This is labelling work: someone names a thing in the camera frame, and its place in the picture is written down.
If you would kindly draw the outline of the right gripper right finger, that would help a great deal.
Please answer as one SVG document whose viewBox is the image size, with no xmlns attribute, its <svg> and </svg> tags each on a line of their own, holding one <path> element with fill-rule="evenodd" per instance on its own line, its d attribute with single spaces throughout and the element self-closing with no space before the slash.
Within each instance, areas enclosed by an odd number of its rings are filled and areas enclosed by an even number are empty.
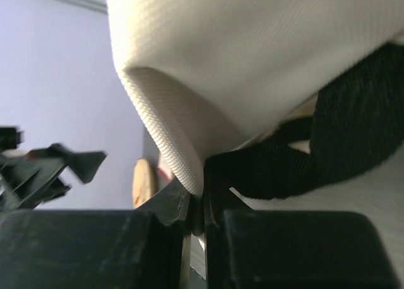
<svg viewBox="0 0 404 289">
<path fill-rule="evenodd" d="M 381 155 L 330 164 L 297 150 L 240 150 L 208 159 L 205 180 L 209 288 L 399 288 L 378 231 L 346 211 L 255 211 L 230 191 L 292 196 L 363 174 Z"/>
</svg>

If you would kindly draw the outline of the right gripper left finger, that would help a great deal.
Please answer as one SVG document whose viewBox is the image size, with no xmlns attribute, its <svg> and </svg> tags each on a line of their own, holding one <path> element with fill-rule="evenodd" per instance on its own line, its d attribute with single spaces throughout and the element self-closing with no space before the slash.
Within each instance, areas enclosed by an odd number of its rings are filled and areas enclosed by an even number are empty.
<svg viewBox="0 0 404 289">
<path fill-rule="evenodd" d="M 132 210 L 1 216 L 2 288 L 184 288 L 190 195 L 177 181 Z"/>
</svg>

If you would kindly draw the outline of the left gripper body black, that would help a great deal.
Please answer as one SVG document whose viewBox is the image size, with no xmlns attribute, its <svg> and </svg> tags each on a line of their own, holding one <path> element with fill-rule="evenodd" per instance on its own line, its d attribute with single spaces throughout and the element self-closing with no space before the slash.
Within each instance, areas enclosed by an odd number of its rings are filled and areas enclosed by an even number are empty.
<svg viewBox="0 0 404 289">
<path fill-rule="evenodd" d="M 24 164 L 32 159 L 29 152 L 18 149 L 23 133 L 17 127 L 1 127 L 1 211 L 34 209 L 38 200 L 30 190 L 38 171 Z"/>
</svg>

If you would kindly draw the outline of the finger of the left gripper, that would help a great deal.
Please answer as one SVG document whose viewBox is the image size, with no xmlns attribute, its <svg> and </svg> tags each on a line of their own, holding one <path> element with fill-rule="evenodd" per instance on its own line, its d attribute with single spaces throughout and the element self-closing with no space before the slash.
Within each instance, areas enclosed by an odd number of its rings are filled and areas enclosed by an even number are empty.
<svg viewBox="0 0 404 289">
<path fill-rule="evenodd" d="M 83 183 L 91 182 L 107 157 L 104 151 L 73 151 L 61 143 L 47 148 L 36 148 L 28 152 L 30 158 L 59 158 Z"/>
<path fill-rule="evenodd" d="M 19 208 L 33 209 L 41 203 L 46 203 L 57 198 L 61 198 L 71 189 L 69 184 L 65 184 L 60 175 L 64 167 L 53 169 L 50 167 L 41 168 L 33 175 L 24 180 L 18 186 Z"/>
</svg>

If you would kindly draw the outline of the cream canvas backpack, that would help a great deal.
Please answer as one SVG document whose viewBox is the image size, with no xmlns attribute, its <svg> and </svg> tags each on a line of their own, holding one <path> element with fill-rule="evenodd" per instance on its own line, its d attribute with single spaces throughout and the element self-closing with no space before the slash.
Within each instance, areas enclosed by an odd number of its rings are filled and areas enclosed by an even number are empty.
<svg viewBox="0 0 404 289">
<path fill-rule="evenodd" d="M 386 42 L 403 0 L 107 0 L 114 66 L 181 184 Z"/>
</svg>

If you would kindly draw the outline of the red white paperback book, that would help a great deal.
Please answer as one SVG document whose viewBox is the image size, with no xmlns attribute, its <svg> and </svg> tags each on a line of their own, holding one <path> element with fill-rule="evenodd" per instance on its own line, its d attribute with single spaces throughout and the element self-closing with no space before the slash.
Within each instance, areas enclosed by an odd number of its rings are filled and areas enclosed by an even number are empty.
<svg viewBox="0 0 404 289">
<path fill-rule="evenodd" d="M 167 182 L 171 182 L 174 174 L 171 171 L 168 163 L 162 155 L 159 155 L 158 163 L 157 163 L 157 172 L 167 180 Z"/>
</svg>

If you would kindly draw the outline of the round wooden bird coaster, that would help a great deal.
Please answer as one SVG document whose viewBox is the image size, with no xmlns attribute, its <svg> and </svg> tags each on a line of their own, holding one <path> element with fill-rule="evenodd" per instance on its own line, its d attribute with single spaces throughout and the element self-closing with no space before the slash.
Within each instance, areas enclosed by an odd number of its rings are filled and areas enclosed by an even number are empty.
<svg viewBox="0 0 404 289">
<path fill-rule="evenodd" d="M 139 208 L 157 192 L 154 172 L 146 158 L 140 158 L 133 170 L 133 208 Z"/>
</svg>

